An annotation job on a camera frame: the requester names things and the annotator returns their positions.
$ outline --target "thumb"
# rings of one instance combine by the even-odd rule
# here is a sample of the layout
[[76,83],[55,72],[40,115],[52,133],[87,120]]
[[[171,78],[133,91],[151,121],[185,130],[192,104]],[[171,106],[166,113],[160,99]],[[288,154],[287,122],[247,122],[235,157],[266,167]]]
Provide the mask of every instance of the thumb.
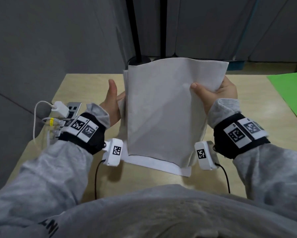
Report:
[[116,87],[116,84],[114,80],[109,79],[109,89],[107,92],[105,102],[108,102],[108,103],[116,102],[117,95],[118,95],[118,89]]
[[197,94],[197,96],[203,101],[207,101],[212,98],[215,94],[207,90],[200,83],[192,83],[190,88]]

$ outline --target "wrist strap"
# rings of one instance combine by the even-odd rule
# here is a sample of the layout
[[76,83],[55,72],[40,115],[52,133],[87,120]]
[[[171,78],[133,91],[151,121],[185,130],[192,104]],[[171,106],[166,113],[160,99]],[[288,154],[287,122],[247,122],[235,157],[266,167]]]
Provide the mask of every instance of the wrist strap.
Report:
[[83,113],[65,124],[59,140],[70,141],[94,155],[104,148],[105,131],[94,115]]
[[250,149],[271,143],[268,133],[256,122],[236,113],[214,127],[214,149],[223,156],[234,159]]

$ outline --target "hand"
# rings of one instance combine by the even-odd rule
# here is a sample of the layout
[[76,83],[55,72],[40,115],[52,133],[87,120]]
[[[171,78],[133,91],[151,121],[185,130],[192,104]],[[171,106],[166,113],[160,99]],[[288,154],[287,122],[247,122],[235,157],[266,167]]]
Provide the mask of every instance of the hand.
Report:
[[117,94],[118,89],[114,80],[109,79],[109,89],[107,92],[107,97],[100,104],[100,107],[102,107],[109,114],[111,127],[121,119],[118,101],[125,97],[125,92],[122,92],[121,94],[119,94],[119,96]]
[[238,98],[237,87],[225,76],[220,88],[215,92],[210,92],[199,83],[193,83],[191,89],[200,97],[204,104],[206,114],[208,114],[211,106],[219,98]]

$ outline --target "cuff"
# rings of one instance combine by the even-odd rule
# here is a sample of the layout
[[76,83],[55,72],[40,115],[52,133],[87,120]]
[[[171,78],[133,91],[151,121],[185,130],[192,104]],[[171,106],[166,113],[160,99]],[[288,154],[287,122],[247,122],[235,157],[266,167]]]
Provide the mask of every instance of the cuff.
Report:
[[239,100],[232,98],[217,99],[208,112],[208,124],[214,128],[222,120],[241,113]]
[[94,103],[89,103],[87,104],[87,109],[85,112],[94,115],[99,121],[99,123],[101,123],[106,128],[106,130],[110,128],[109,114],[99,105]]

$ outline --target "black wrist strap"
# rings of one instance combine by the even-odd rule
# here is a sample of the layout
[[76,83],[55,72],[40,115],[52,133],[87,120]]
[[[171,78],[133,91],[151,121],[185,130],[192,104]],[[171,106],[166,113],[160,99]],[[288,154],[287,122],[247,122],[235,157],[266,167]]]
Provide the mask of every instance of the black wrist strap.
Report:
[[[239,154],[242,154],[262,144],[271,143],[266,137],[254,139],[249,130],[244,128],[244,126],[238,122],[238,120],[242,119],[245,119],[245,116],[243,116],[241,113],[236,113],[221,121],[216,125],[216,127],[214,127],[214,149],[216,152],[229,159],[234,159]],[[252,125],[252,127],[254,127],[254,129],[260,129],[260,131],[263,130],[262,127],[257,123],[253,121],[249,123]],[[226,133],[224,129],[231,125],[233,126],[234,130]],[[248,140],[249,143],[239,148],[236,144],[236,141],[241,141],[242,139]]]
[[71,120],[67,127],[64,127],[75,128],[77,134],[64,131],[59,136],[59,140],[70,141],[94,155],[104,148],[104,132],[106,131],[106,128],[90,113],[83,113],[80,116],[88,121],[79,122],[78,116],[76,119]]

